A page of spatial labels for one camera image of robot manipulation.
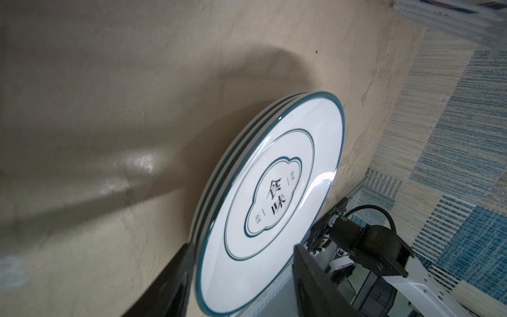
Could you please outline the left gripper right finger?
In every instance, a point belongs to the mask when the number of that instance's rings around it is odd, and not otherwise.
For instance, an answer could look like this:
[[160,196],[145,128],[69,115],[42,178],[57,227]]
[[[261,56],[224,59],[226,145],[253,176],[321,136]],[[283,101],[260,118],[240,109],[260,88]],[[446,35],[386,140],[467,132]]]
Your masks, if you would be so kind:
[[294,247],[293,280],[299,316],[358,316],[302,244]]

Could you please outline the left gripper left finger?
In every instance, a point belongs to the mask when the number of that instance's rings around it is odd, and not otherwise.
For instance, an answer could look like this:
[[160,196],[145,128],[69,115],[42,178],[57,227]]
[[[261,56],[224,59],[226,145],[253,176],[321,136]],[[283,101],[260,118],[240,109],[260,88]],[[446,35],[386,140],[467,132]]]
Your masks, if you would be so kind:
[[194,245],[186,243],[124,316],[185,316],[194,265]]

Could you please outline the white round plate three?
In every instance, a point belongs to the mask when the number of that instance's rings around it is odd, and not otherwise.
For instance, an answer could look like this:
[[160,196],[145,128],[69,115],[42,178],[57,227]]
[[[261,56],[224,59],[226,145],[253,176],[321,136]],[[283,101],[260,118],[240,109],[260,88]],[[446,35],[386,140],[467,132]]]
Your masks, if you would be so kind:
[[195,297],[208,316],[234,314],[272,284],[338,170],[345,114],[335,95],[308,92],[263,123],[219,181],[200,225]]

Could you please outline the white round plate one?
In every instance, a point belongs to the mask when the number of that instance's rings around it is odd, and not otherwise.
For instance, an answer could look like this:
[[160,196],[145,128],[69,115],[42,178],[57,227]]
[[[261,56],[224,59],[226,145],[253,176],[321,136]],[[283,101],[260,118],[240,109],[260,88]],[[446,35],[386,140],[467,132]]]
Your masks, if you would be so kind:
[[250,130],[258,124],[262,119],[266,118],[267,115],[272,112],[274,109],[276,109],[278,106],[281,106],[285,102],[292,100],[293,98],[303,95],[305,92],[297,92],[295,94],[283,97],[282,99],[279,99],[275,101],[274,103],[270,104],[267,108],[263,109],[257,116],[255,116],[247,125],[246,127],[235,137],[233,142],[229,145],[225,153],[220,158],[220,161],[217,163],[216,167],[214,168],[211,176],[209,177],[201,197],[199,198],[198,205],[195,209],[194,218],[191,223],[191,230],[190,230],[190,236],[189,236],[189,242],[194,241],[194,236],[197,233],[198,229],[198,222],[200,219],[200,214],[204,208],[205,201],[207,199],[207,196],[210,194],[211,188],[214,185],[217,177],[219,176],[221,170],[226,166],[227,161],[232,156],[232,153],[237,148],[237,146],[240,145],[241,141],[246,137],[246,135],[250,132]]

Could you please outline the white round plate two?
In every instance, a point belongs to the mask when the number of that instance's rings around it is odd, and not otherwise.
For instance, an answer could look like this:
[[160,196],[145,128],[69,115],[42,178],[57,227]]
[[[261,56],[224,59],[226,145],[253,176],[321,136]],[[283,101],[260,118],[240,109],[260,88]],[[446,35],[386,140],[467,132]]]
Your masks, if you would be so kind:
[[[299,95],[297,97],[301,97],[301,96],[305,96],[307,95],[308,92],[305,92],[305,94],[303,95]],[[232,168],[234,166],[234,163],[235,161],[237,160],[236,158],[236,155],[237,153],[241,153],[242,150],[240,149],[241,146],[243,145],[247,145],[248,144],[248,141],[247,139],[249,138],[249,136],[251,135],[256,135],[256,129],[257,127],[260,125],[261,127],[264,125],[263,121],[264,120],[269,120],[270,117],[272,117],[281,107],[283,107],[286,103],[292,101],[292,100],[289,100],[287,102],[285,102],[284,104],[282,104],[281,106],[278,106],[276,109],[274,109],[272,112],[270,112],[266,118],[262,119],[258,124],[256,124],[251,130],[250,132],[246,135],[246,137],[241,141],[240,145],[237,146],[237,148],[234,150],[234,152],[232,153],[232,156],[229,158],[229,160],[227,161],[226,163],[226,166],[221,170],[219,176],[217,177],[214,185],[212,186],[211,188],[211,191],[210,191],[210,194],[207,196],[207,199],[205,201],[205,205],[204,205],[204,208],[200,214],[200,219],[199,219],[199,222],[198,222],[198,229],[197,229],[197,233],[195,234],[194,236],[194,241],[193,242],[190,242],[190,243],[193,243],[194,247],[195,247],[195,252],[197,252],[197,249],[198,249],[198,246],[199,246],[199,233],[201,232],[201,229],[200,229],[200,225],[204,222],[204,220],[207,219],[207,206],[210,202],[210,199],[211,199],[211,195],[215,192],[216,188],[217,187],[220,187],[220,185],[218,185],[219,181],[224,177],[224,176],[228,176],[228,169],[229,168]]]

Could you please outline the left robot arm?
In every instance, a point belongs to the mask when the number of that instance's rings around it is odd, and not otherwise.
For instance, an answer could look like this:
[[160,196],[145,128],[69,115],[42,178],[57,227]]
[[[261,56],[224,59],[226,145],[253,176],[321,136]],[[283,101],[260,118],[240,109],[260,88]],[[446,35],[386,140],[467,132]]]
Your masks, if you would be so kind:
[[[401,292],[422,316],[469,316],[434,281],[396,232],[392,216],[374,205],[355,207],[337,220],[328,239],[350,259]],[[183,244],[125,316],[185,316],[194,275],[195,250]],[[299,316],[358,316],[302,244],[294,247],[293,276]]]

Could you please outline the aluminium mounting rail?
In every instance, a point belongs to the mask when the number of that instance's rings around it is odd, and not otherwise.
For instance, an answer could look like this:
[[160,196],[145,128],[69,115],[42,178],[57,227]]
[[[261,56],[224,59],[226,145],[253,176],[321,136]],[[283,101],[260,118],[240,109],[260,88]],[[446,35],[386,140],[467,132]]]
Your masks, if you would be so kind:
[[[310,254],[331,279],[340,297],[348,301],[354,310],[359,310],[369,297],[376,278],[371,273],[358,270],[359,265],[348,259],[348,253],[326,236],[340,215],[345,215],[354,206],[360,205],[360,197],[365,193],[373,174],[374,171],[367,170],[363,180],[324,216],[327,222],[319,222],[318,233],[313,236],[311,243],[304,244],[310,248]],[[298,316],[297,288],[294,286],[292,266],[288,265],[260,298],[235,316]]]

